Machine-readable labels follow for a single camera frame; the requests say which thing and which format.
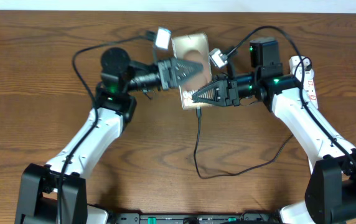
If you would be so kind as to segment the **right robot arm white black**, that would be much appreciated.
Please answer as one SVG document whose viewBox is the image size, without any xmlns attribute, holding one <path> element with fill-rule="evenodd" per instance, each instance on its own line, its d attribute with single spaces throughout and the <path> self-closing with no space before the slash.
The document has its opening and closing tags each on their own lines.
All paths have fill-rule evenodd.
<svg viewBox="0 0 356 224">
<path fill-rule="evenodd" d="M 283 73 L 274 38 L 250 42 L 253 72 L 218 77 L 192 95 L 195 102 L 237 106 L 255 97 L 292 132 L 307 154 L 311 170 L 304 200 L 280 209 L 282 223 L 345 223 L 356 218 L 356 147 L 321 115 L 305 89 L 309 77 L 300 76 L 302 58 L 290 61 Z"/>
</svg>

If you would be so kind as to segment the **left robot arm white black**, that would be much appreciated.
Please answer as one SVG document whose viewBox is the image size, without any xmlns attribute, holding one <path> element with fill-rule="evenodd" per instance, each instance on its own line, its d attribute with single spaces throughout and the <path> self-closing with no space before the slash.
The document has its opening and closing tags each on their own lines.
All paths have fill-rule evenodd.
<svg viewBox="0 0 356 224">
<path fill-rule="evenodd" d="M 111 212 L 88 204 L 86 180 L 132 120 L 136 99 L 129 93 L 179 88 L 204 69 L 200 62 L 179 58 L 146 65 L 119 47 L 103 53 L 101 66 L 85 124 L 45 165 L 29 164 L 23 172 L 16 223 L 112 223 Z"/>
</svg>

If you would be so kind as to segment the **white power strip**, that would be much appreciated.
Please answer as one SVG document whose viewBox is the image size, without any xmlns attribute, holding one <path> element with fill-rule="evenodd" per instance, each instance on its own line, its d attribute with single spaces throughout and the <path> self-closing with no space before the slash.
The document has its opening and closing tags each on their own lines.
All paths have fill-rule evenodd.
<svg viewBox="0 0 356 224">
<path fill-rule="evenodd" d="M 304 72 L 304 89 L 307 92 L 308 98 L 310 102 L 318 108 L 316 89 L 314 84 L 314 70 L 312 68 L 312 60 L 309 57 L 298 57 L 292 56 L 289 60 L 289 68 L 291 70 L 291 74 L 295 75 L 296 78 L 301 82 L 302 81 L 302 65 L 304 64 L 305 72 Z"/>
</svg>

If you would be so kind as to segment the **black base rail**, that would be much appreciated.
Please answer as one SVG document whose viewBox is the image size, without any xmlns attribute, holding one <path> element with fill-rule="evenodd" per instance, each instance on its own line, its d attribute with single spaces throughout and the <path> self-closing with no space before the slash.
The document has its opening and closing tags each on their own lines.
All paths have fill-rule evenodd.
<svg viewBox="0 0 356 224">
<path fill-rule="evenodd" d="M 109 213 L 105 221 L 96 221 L 88 217 L 87 223 L 106 224 L 218 224 L 218 223 L 283 223 L 277 214 L 244 212 L 235 214 L 139 214 Z"/>
</svg>

